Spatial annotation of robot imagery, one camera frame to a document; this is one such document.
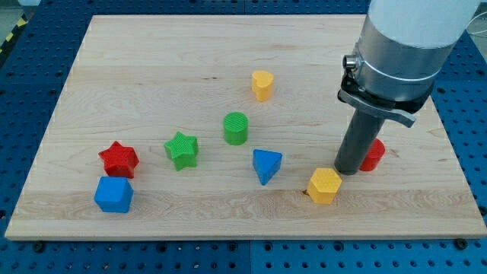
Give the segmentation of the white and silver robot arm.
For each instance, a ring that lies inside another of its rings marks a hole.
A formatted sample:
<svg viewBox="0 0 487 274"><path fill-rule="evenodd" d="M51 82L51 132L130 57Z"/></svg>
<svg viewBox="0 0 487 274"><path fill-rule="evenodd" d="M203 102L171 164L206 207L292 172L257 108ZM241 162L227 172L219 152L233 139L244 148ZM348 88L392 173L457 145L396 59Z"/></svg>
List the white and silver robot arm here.
<svg viewBox="0 0 487 274"><path fill-rule="evenodd" d="M410 127L480 0L374 0L345 70L338 97L354 123L391 119Z"/></svg>

